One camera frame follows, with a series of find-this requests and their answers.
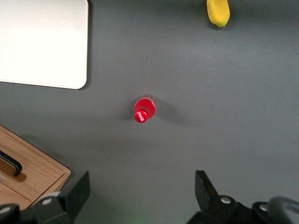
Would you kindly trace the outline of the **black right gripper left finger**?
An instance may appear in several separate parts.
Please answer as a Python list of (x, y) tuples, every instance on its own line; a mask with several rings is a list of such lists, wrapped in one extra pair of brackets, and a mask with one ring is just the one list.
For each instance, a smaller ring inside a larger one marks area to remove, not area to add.
[(89, 172), (75, 176), (60, 191), (35, 204), (38, 224), (73, 224), (90, 195)]

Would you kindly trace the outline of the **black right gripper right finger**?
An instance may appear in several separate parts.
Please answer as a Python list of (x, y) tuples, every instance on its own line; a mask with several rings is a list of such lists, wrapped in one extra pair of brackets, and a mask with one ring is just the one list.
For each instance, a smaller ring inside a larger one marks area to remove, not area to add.
[(219, 195), (203, 170), (195, 172), (195, 196), (200, 211), (189, 224), (253, 224), (252, 209), (230, 196)]

